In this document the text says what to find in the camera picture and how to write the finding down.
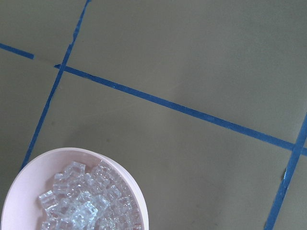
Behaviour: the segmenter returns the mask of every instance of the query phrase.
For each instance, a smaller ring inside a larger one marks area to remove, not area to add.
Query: blue tape
[[[273,202],[273,205],[271,207],[271,211],[269,213],[267,223],[264,227],[264,230],[272,230],[274,228],[279,211],[283,204],[283,200],[285,198],[289,184],[293,177],[297,162],[299,160],[301,153],[303,152],[303,147],[304,147],[306,138],[307,138],[307,115],[305,116],[304,122],[298,134],[295,146],[293,148],[291,157],[289,159],[289,162],[286,168],[285,175],[283,177],[282,182],[279,185],[279,188],[278,188],[275,200]]]
[[[199,111],[194,110],[194,109],[190,109],[188,107],[179,105],[177,103],[167,101],[165,99],[162,99],[162,98],[159,98],[159,97],[156,97],[156,96],[135,90],[133,88],[130,88],[130,87],[127,87],[127,86],[124,86],[124,85],[121,85],[121,84],[118,84],[118,83],[115,83],[115,82],[112,82],[112,81],[109,81],[109,80],[106,80],[106,79],[103,79],[103,78],[100,78],[100,77],[97,77],[97,76],[93,76],[91,74],[85,73],[83,71],[80,71],[80,70],[77,70],[77,69],[74,69],[74,68],[71,68],[71,67],[68,67],[68,66],[65,67],[65,71],[72,73],[74,75],[83,77],[83,78],[90,79],[92,81],[95,81],[97,83],[103,84],[103,85],[108,86],[108,87],[111,87],[113,89],[129,93],[129,94],[134,95],[136,97],[143,98],[143,99],[148,100],[150,102],[153,102],[153,103],[156,103],[156,104],[159,104],[159,105],[163,105],[165,107],[168,107],[170,109],[182,112],[184,114],[188,114],[190,116],[199,118],[201,120],[205,120],[205,121],[211,122],[213,124],[228,128],[228,129],[233,130],[235,132],[242,133],[242,134],[245,134],[247,136],[268,142],[268,143],[276,145],[278,147],[281,147],[281,148],[284,148],[284,149],[287,149],[287,150],[293,150],[294,144],[287,142],[285,140],[281,140],[281,139],[272,137],[270,135],[252,130],[250,128],[246,128],[244,126],[240,126],[240,125],[231,123],[229,121],[222,120],[222,119],[214,117],[212,115],[205,114],[205,113],[199,112]]]
[[[46,118],[46,115],[47,115],[47,112],[48,112],[48,109],[49,109],[49,106],[50,106],[51,99],[52,99],[52,97],[53,97],[53,95],[54,95],[54,93],[55,93],[55,91],[56,91],[56,89],[57,89],[57,87],[59,85],[59,81],[61,80],[61,77],[63,75],[63,72],[64,72],[64,69],[66,67],[67,61],[68,61],[68,59],[70,57],[70,54],[71,54],[71,50],[72,50],[72,48],[73,48],[73,46],[75,44],[75,41],[76,41],[77,36],[78,36],[78,33],[80,31],[80,27],[81,27],[81,23],[82,23],[84,14],[85,14],[86,7],[87,7],[87,5],[88,5],[88,3],[90,1],[91,0],[87,0],[86,1],[85,6],[83,8],[83,11],[82,11],[82,13],[81,13],[81,15],[79,17],[77,26],[76,26],[76,28],[74,30],[74,33],[73,33],[72,43],[69,44],[69,46],[67,48],[67,51],[65,53],[64,59],[62,61],[62,64],[59,66],[59,72],[58,72],[57,77],[56,77],[56,79],[54,81],[54,84],[52,86],[52,89],[51,89],[51,92],[50,92],[49,97],[47,99],[47,102],[46,102],[46,104],[44,106],[42,115],[41,115],[41,117],[40,117],[40,119],[38,121],[38,124],[36,126],[35,132],[34,132],[33,137],[31,139],[31,142],[30,142],[30,145],[28,147],[27,153],[25,154],[24,161],[23,161],[23,163],[21,165],[20,170],[23,169],[24,166],[29,162],[29,159],[30,159],[31,153],[33,151],[33,147],[34,147],[34,145],[36,143],[38,134],[39,134],[39,132],[40,132],[40,130],[42,128],[43,122],[44,122],[44,120]]]
[[[307,149],[306,148],[303,148],[302,155],[307,156]]]
[[[23,56],[25,58],[34,59],[34,54],[30,54],[28,52],[22,51],[20,49],[16,49],[16,48],[11,47],[11,46],[7,46],[7,45],[2,44],[2,43],[0,43],[0,48],[5,49],[7,51],[10,51],[12,53],[18,54],[18,55]]]

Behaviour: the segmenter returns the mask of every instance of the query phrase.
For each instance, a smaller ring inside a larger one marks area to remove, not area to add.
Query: bowl
[[[101,160],[112,166],[130,187],[135,196],[143,229],[149,229],[148,212],[143,194],[133,177],[121,165],[101,154],[78,148],[61,148],[48,151],[29,162],[17,175],[6,196],[1,230],[40,230],[43,209],[38,196],[52,189],[54,174],[62,172],[72,161],[89,168]]]

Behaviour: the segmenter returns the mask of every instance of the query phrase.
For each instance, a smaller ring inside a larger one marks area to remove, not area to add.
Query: clear plastic block
[[[91,201],[93,198],[92,198],[92,194],[89,192],[89,191],[84,191],[84,192],[81,192],[77,198],[77,201],[79,203],[86,203],[87,201]]]
[[[108,192],[107,195],[110,199],[117,199],[117,198],[120,198],[122,196],[121,192],[119,191],[119,189],[115,185],[107,187],[107,192]]]
[[[42,207],[44,210],[48,211],[54,208],[58,203],[56,201],[56,197],[53,192],[50,190],[38,197]]]
[[[98,209],[92,205],[90,201],[79,206],[75,213],[72,215],[71,221],[78,229],[83,229],[86,225],[91,223],[95,218]]]
[[[133,223],[131,222],[129,215],[120,216],[117,218],[120,229],[132,228]]]
[[[73,161],[64,170],[64,176],[78,177],[85,174],[85,164]]]
[[[111,206],[110,206],[110,217],[111,218],[117,218],[122,214],[122,209],[120,208],[120,206],[118,206],[116,203],[112,202]]]
[[[56,214],[65,217],[71,212],[71,203],[69,199],[61,199],[59,205],[56,208]]]
[[[121,179],[120,175],[115,170],[110,170],[108,172],[108,177],[114,183],[119,183],[119,180]]]
[[[122,197],[118,201],[118,206],[121,207],[122,213],[127,213],[132,210],[130,197]]]
[[[119,225],[116,219],[103,218],[99,221],[98,230],[119,230]]]
[[[133,230],[141,230],[141,229],[142,229],[142,224],[141,223],[134,223]]]
[[[56,230],[74,230],[73,223],[60,220],[56,226]]]
[[[138,223],[141,221],[141,217],[138,210],[132,210],[130,212],[130,218],[133,223]]]
[[[56,173],[54,175],[54,183],[55,184],[62,184],[62,183],[68,183],[69,177],[67,175],[64,175],[62,173]]]
[[[47,220],[49,221],[57,221],[60,219],[60,215],[58,214],[58,205],[55,206],[54,208],[48,210],[48,212],[46,212],[47,214]]]
[[[110,179],[108,177],[110,170],[108,168],[96,167],[93,170],[92,175],[99,184],[101,184],[103,187],[110,184]]]
[[[105,211],[110,206],[110,201],[108,201],[103,195],[93,196],[92,202],[99,211]]]
[[[82,188],[81,187],[82,187],[81,184],[79,184],[79,186],[78,185],[70,186],[70,190],[67,193],[68,197],[70,199],[74,199],[74,200],[77,199],[78,196],[82,193]]]
[[[56,221],[46,221],[43,222],[41,230],[56,230]]]
[[[96,180],[94,177],[92,177],[92,175],[90,173],[86,173],[84,175],[84,182],[89,185],[89,186],[93,186],[96,184]]]
[[[123,196],[132,196],[131,190],[123,180],[121,180],[121,182],[118,183],[117,186],[118,189],[122,192]]]
[[[63,184],[56,184],[54,183],[53,184],[53,189],[52,189],[52,192],[54,194],[67,194],[69,192],[69,185],[68,183],[63,183]]]
[[[108,165],[107,163],[105,163],[104,161],[100,161],[99,164],[98,164],[98,167],[101,167],[101,168],[106,168],[106,169],[112,169],[110,165]]]
[[[88,223],[86,225],[84,230],[95,230],[95,229],[97,229],[97,228],[95,228],[95,224],[96,224],[96,220],[94,219],[91,223]]]

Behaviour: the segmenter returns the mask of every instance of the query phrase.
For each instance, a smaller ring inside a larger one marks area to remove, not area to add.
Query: floor
[[[0,3],[0,208],[36,156],[124,166],[150,229],[307,226],[307,2]]]

